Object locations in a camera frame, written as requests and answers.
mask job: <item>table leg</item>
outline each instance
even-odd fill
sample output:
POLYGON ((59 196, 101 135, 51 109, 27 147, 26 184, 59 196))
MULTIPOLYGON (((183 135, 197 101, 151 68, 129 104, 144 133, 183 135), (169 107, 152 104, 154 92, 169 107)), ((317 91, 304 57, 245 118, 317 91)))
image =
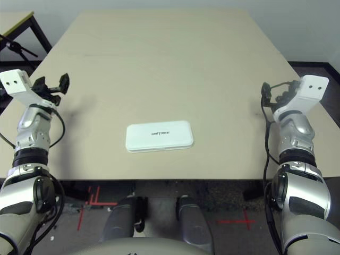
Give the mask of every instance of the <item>table leg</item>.
POLYGON ((41 43, 41 45, 43 46, 45 51, 47 53, 49 53, 49 51, 52 49, 52 45, 49 43, 48 39, 46 38, 44 32, 40 28, 40 26, 39 26, 38 22, 36 21, 36 19, 34 18, 34 16, 30 17, 30 21, 31 21, 31 24, 32 24, 31 29, 32 29, 33 33, 38 38, 39 42, 41 43))

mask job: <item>black cable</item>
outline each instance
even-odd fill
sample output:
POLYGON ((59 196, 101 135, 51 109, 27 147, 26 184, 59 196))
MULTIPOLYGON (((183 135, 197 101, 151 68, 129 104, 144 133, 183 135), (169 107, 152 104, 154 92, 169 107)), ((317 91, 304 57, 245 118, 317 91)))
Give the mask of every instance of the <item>black cable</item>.
POLYGON ((7 142, 13 149, 15 149, 15 145, 12 144, 6 137, 4 137, 1 133, 0 133, 0 137, 7 142))
POLYGON ((30 105, 30 107, 34 107, 34 108, 39 108, 39 109, 42 109, 42 110, 50 110, 52 111, 55 115, 57 115, 57 117, 59 118, 62 126, 63 126, 63 132, 62 132, 62 135, 59 137, 58 140, 56 140, 54 143, 52 143, 49 147, 53 147, 54 145, 56 145, 60 140, 63 139, 64 137, 64 134, 65 134, 65 131, 66 131, 66 127, 65 127, 65 123, 64 123, 64 120, 63 118, 60 116, 60 114, 58 113, 58 111, 54 108, 50 108, 50 107, 44 107, 44 106, 41 106, 41 105, 37 105, 37 104, 33 104, 33 105, 30 105))
POLYGON ((268 196, 270 197, 270 194, 271 194, 270 190, 271 190, 271 182, 267 183, 267 185, 265 187, 264 199, 265 199, 266 220, 267 220, 267 225, 268 225, 268 228, 269 228, 271 238, 274 242, 275 248, 276 248, 278 254, 282 255, 280 237, 278 236, 276 226, 275 226, 275 220, 274 220, 274 217, 273 217, 273 212, 272 212, 270 205, 269 205, 270 200, 268 199, 268 196))
POLYGON ((8 241, 8 243, 12 246, 13 250, 9 253, 10 255, 19 254, 18 247, 16 246, 16 244, 14 243, 12 239, 10 239, 7 235, 4 235, 3 233, 0 233, 0 237, 8 241))
MULTIPOLYGON (((286 82, 278 84, 276 87, 283 85, 283 84, 286 84, 286 82)), ((269 193, 270 193, 271 182, 267 183, 267 168, 268 168, 269 160, 272 159, 278 165, 279 165, 279 162, 269 152, 268 140, 269 140, 269 134, 270 134, 270 127, 274 123, 274 121, 271 122, 271 121, 268 120, 267 114, 264 110, 264 99, 263 99, 263 97, 261 98, 261 110, 262 110, 262 113, 263 113, 265 120, 266 120, 265 150, 266 150, 267 158, 266 158, 265 167, 263 169, 263 192, 264 192, 266 220, 267 220, 267 225, 268 225, 268 228, 269 228, 271 238, 274 242, 275 248, 276 248, 278 254, 282 255, 281 241, 280 241, 280 238, 279 238, 277 230, 276 230, 273 212, 271 210, 270 203, 269 203, 270 200, 268 199, 268 196, 269 196, 269 193)))
POLYGON ((271 88, 271 89, 274 89, 274 88, 280 87, 280 86, 282 86, 282 85, 284 85, 284 84, 291 85, 291 84, 293 84, 293 82, 294 82, 294 81, 285 81, 285 82, 276 84, 276 85, 274 85, 274 86, 272 86, 272 87, 270 87, 270 88, 271 88))
POLYGON ((58 213, 56 214, 55 218, 53 219, 52 223, 45 229, 45 231, 38 237, 38 238, 35 238, 35 236, 37 235, 37 232, 39 231, 39 229, 42 227, 43 223, 40 223, 38 225, 38 227, 36 228, 34 234, 33 234, 33 237, 34 239, 32 238, 31 240, 31 243, 30 245, 28 246, 28 248, 26 249, 25 251, 25 255, 31 255, 32 251, 33 251, 33 248, 47 235, 47 233, 54 227, 54 225, 56 224, 56 222, 58 221, 58 219, 60 218, 62 212, 63 212, 63 209, 64 209, 64 205, 65 205, 65 192, 64 192, 64 188, 63 186, 60 184, 60 182, 54 177, 54 176, 50 176, 52 178, 52 180, 54 181, 54 183, 59 187, 60 189, 60 192, 61 192, 61 195, 59 197, 60 199, 60 208, 59 208, 59 211, 58 213))
POLYGON ((63 133, 62 133, 62 135, 59 137, 58 140, 56 140, 54 143, 51 144, 50 148, 52 148, 54 145, 56 145, 57 143, 59 143, 60 140, 63 139, 64 134, 65 134, 65 131, 66 131, 66 127, 65 127, 65 123, 64 123, 63 118, 60 116, 60 114, 57 112, 56 109, 51 109, 51 110, 52 110, 52 112, 53 112, 55 115, 57 115, 57 117, 59 118, 60 122, 62 123, 62 126, 63 126, 63 133))
POLYGON ((52 216, 50 216, 49 218, 46 218, 42 223, 46 224, 50 222, 57 215, 57 211, 58 211, 57 204, 55 204, 53 207, 52 216))

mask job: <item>floor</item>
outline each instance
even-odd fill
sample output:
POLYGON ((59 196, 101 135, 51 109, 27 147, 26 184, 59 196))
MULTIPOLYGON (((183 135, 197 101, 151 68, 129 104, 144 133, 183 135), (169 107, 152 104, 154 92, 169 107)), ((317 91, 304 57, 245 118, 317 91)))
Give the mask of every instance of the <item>floor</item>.
MULTIPOLYGON (((294 69, 300 76, 315 74, 330 78, 321 103, 340 127, 340 84, 323 68, 294 69)), ((326 182, 333 202, 329 221, 340 228, 340 178, 329 178, 326 182)), ((243 196, 245 191, 261 185, 259 181, 65 182, 65 185, 81 191, 91 187, 92 192, 100 187, 100 202, 119 201, 131 192, 148 197, 149 218, 144 232, 137 236, 172 239, 180 238, 179 223, 175 217, 176 198, 189 194, 195 198, 207 219, 217 255, 276 254, 265 220, 262 197, 245 200, 243 196)), ((67 198, 64 213, 55 229, 36 246, 33 254, 68 254, 96 244, 110 210, 108 206, 86 206, 81 200, 67 198)), ((275 218, 279 225, 279 215, 275 214, 275 218)))

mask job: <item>red tape mark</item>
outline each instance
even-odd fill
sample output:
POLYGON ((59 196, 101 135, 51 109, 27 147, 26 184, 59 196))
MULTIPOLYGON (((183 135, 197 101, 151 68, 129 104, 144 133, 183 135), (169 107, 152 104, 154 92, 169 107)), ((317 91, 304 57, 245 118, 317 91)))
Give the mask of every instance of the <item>red tape mark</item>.
POLYGON ((84 208, 83 208, 83 206, 81 206, 80 216, 79 216, 79 221, 78 221, 78 227, 76 228, 77 231, 80 230, 80 225, 81 225, 81 222, 83 221, 83 214, 84 214, 84 208))
POLYGON ((216 224, 246 224, 246 228, 250 230, 250 224, 256 223, 253 219, 248 219, 247 210, 243 210, 244 219, 221 219, 216 224))
POLYGON ((248 222, 248 215, 247 215, 247 210, 243 210, 243 214, 244 214, 244 219, 245 219, 245 221, 246 221, 246 228, 248 229, 248 230, 250 230, 250 224, 249 224, 249 222, 248 222))
MULTIPOLYGON (((91 190, 92 190, 92 186, 89 186, 88 192, 90 193, 91 190)), ((98 202, 99 192, 100 192, 100 186, 97 186, 95 201, 93 201, 94 195, 91 194, 90 199, 85 202, 85 205, 91 205, 91 206, 116 206, 118 204, 117 202, 98 202)), ((84 214, 84 208, 83 208, 83 206, 81 206, 81 208, 80 208, 80 215, 79 215, 79 221, 78 221, 78 227, 76 229, 77 231, 80 230, 81 222, 83 220, 83 214, 84 214)))

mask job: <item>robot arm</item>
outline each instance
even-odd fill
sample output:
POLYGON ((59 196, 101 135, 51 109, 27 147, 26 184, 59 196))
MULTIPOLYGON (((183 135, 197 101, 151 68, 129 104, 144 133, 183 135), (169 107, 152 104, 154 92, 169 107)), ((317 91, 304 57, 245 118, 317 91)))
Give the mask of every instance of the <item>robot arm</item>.
POLYGON ((0 190, 0 254, 30 254, 62 212, 63 190, 47 163, 50 122, 52 113, 58 115, 61 99, 51 93, 65 94, 69 78, 63 75, 58 88, 48 89, 44 78, 32 86, 25 71, 11 70, 0 73, 0 81, 10 96, 27 107, 18 124, 12 168, 0 190), (62 193, 59 212, 56 190, 62 193), (36 238, 37 230, 52 219, 36 238))
POLYGON ((276 104, 270 102, 271 87, 262 87, 262 104, 271 108, 280 126, 279 167, 269 192, 281 211, 282 254, 340 254, 340 231, 326 221, 330 193, 317 169, 315 133, 305 116, 323 97, 327 84, 327 78, 306 75, 289 83, 276 104))

